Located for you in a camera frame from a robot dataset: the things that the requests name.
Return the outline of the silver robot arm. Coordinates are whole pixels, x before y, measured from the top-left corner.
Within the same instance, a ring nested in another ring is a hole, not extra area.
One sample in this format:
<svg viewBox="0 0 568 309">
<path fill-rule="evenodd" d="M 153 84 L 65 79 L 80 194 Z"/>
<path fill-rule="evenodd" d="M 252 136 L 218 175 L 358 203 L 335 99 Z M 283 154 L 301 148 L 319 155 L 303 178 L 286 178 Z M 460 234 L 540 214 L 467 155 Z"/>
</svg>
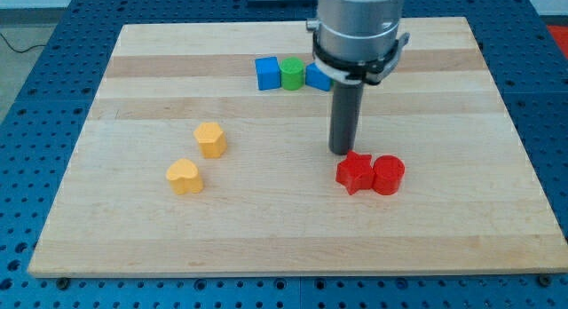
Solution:
<svg viewBox="0 0 568 309">
<path fill-rule="evenodd" d="M 404 0 L 318 0 L 306 21 L 321 72 L 338 83 L 377 85 L 397 66 L 409 34 L 398 35 Z"/>
</svg>

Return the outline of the blue block behind arm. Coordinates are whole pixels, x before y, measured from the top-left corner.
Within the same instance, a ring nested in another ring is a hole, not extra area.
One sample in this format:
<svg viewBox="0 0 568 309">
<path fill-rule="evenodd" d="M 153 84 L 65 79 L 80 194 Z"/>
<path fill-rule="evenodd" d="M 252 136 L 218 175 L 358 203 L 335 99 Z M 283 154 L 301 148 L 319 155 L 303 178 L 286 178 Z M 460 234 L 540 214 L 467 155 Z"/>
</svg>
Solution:
<svg viewBox="0 0 568 309">
<path fill-rule="evenodd" d="M 315 63 L 305 68 L 305 84 L 321 91 L 330 91 L 332 88 L 332 80 Z"/>
</svg>

